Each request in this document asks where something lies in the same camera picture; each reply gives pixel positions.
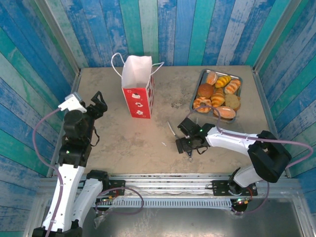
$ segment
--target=metal tray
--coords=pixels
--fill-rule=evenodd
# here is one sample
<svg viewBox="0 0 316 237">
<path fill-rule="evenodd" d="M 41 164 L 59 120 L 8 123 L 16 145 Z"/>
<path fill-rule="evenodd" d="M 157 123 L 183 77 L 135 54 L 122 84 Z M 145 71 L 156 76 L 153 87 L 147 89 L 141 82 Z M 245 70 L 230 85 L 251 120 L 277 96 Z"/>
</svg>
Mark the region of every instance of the metal tray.
<svg viewBox="0 0 316 237">
<path fill-rule="evenodd" d="M 221 77 L 221 76 L 231 76 L 232 79 L 238 79 L 241 81 L 241 85 L 240 87 L 238 88 L 238 90 L 234 93 L 235 95 L 239 96 L 240 97 L 240 93 L 241 93 L 241 87 L 242 87 L 242 84 L 243 84 L 243 81 L 240 77 L 237 77 L 237 76 L 234 76 L 234 75 L 230 75 L 230 74 L 226 74 L 226 73 L 221 73 L 221 72 L 218 72 L 218 71 L 215 71 L 215 70 L 210 70 L 210 69 L 203 69 L 201 74 L 199 75 L 199 78 L 198 78 L 198 81 L 197 81 L 197 87 L 194 91 L 194 94 L 193 94 L 193 98 L 191 100 L 191 103 L 190 103 L 190 111 L 193 111 L 194 108 L 193 108 L 193 102 L 194 100 L 197 98 L 197 94 L 198 94 L 198 87 L 201 85 L 201 84 L 204 84 L 206 83 L 206 78 L 207 78 L 207 75 L 209 72 L 211 71 L 214 71 L 216 72 L 216 74 L 218 75 L 218 77 Z M 211 118 L 214 118 L 214 119 L 218 119 L 217 116 L 215 116 L 213 114 L 213 110 L 211 110 L 209 113 L 200 113 L 200 112 L 197 112 L 197 111 L 194 111 L 194 113 L 198 113 L 200 115 L 205 115 L 205 116 L 208 116 L 208 117 L 211 117 Z M 228 122 L 228 123 L 232 123 L 236 120 L 236 117 L 237 117 L 237 112 L 236 112 L 236 116 L 233 118 L 233 119 L 226 119 L 226 118 L 221 118 L 221 121 L 223 122 Z"/>
</svg>

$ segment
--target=red paper bag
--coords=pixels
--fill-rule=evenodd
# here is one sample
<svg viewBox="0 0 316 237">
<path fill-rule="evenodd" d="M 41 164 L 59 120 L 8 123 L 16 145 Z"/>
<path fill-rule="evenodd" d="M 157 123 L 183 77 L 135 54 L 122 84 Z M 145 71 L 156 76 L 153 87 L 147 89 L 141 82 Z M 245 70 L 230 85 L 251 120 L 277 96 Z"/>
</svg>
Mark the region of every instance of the red paper bag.
<svg viewBox="0 0 316 237">
<path fill-rule="evenodd" d="M 113 65 L 113 58 L 119 55 L 124 63 L 122 75 Z M 164 63 L 153 64 L 151 56 L 128 56 L 124 62 L 122 55 L 116 53 L 112 56 L 111 65 L 121 77 L 122 90 L 128 109 L 133 118 L 150 119 L 154 104 L 154 73 Z M 160 65 L 154 72 L 153 66 Z"/>
</svg>

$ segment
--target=tabletop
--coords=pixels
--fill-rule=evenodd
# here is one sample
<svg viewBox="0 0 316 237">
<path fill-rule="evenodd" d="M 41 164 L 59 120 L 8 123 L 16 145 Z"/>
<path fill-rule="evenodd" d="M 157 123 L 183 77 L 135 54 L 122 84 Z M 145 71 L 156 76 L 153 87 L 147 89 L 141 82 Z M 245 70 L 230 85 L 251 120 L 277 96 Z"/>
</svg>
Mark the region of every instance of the tabletop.
<svg viewBox="0 0 316 237">
<path fill-rule="evenodd" d="M 120 77 L 112 68 L 85 68 L 81 73 L 78 93 L 86 102 L 101 91 L 108 111 L 95 122 L 100 142 L 92 148 L 85 173 L 99 169 L 110 174 L 130 173 L 231 173 L 251 163 L 250 158 L 224 148 L 210 147 L 204 154 L 193 151 L 193 161 L 178 154 L 175 137 L 167 121 L 179 137 L 177 129 L 188 114 L 189 105 L 203 69 L 239 76 L 243 80 L 241 108 L 234 123 L 220 126 L 237 132 L 260 133 L 269 130 L 250 66 L 186 66 L 162 67 L 155 73 L 155 99 L 151 119 L 132 118 Z M 199 125 L 216 120 L 192 114 Z"/>
</svg>

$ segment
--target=baked goods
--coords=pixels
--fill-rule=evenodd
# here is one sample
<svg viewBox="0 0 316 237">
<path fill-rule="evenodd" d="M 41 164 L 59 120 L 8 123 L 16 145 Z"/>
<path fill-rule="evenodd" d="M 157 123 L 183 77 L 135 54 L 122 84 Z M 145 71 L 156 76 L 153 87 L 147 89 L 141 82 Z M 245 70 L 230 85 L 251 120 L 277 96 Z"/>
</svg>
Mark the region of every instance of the baked goods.
<svg viewBox="0 0 316 237">
<path fill-rule="evenodd" d="M 206 83 L 208 83 L 210 85 L 214 85 L 216 83 L 217 79 L 218 79 L 218 76 L 217 76 L 216 72 L 210 71 L 207 75 Z"/>
<path fill-rule="evenodd" d="M 215 83 L 216 88 L 224 87 L 232 80 L 231 76 L 219 77 Z"/>
<path fill-rule="evenodd" d="M 217 108 L 225 102 L 225 96 L 222 88 L 216 89 L 215 93 L 211 96 L 213 107 Z"/>
<path fill-rule="evenodd" d="M 225 95 L 225 105 L 237 111 L 240 108 L 240 101 L 238 96 L 234 94 Z"/>
<path fill-rule="evenodd" d="M 221 115 L 221 118 L 224 119 L 233 119 L 236 117 L 236 112 L 230 107 L 227 106 L 220 106 L 217 108 L 219 111 L 219 114 Z M 218 116 L 218 113 L 216 110 L 214 110 L 214 115 Z"/>
<path fill-rule="evenodd" d="M 201 84 L 197 89 L 198 96 L 203 96 L 206 98 L 211 97 L 211 95 L 214 93 L 214 88 L 207 83 Z"/>
<path fill-rule="evenodd" d="M 193 102 L 194 109 L 196 109 L 200 106 L 203 106 L 203 105 L 212 106 L 212 102 L 210 99 L 203 97 L 203 96 L 196 98 Z M 211 108 L 208 108 L 208 107 L 197 109 L 197 111 L 200 113 L 208 113 L 208 112 L 210 112 L 210 110 L 211 110 Z"/>
<path fill-rule="evenodd" d="M 234 94 L 241 85 L 241 81 L 238 79 L 232 79 L 231 82 L 225 87 L 226 94 Z"/>
</svg>

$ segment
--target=wooden wall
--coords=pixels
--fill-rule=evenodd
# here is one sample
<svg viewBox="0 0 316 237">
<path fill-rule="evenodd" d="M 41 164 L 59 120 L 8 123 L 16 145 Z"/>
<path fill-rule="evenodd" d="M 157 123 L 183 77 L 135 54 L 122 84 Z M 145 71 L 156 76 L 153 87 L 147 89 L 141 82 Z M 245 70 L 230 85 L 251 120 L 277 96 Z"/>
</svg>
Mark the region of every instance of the wooden wall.
<svg viewBox="0 0 316 237">
<path fill-rule="evenodd" d="M 253 65 L 290 0 L 46 0 L 79 67 Z M 115 65 L 122 63 L 117 59 Z"/>
<path fill-rule="evenodd" d="M 20 237 L 47 167 L 32 132 L 63 102 L 75 73 L 34 0 L 0 1 L 0 236 Z M 38 130 L 40 154 L 51 160 L 63 114 Z"/>
<path fill-rule="evenodd" d="M 260 70 L 262 85 L 280 139 L 316 148 L 316 1 L 302 0 Z M 293 160 L 307 154 L 286 146 Z M 290 168 L 316 213 L 316 153 Z"/>
</svg>

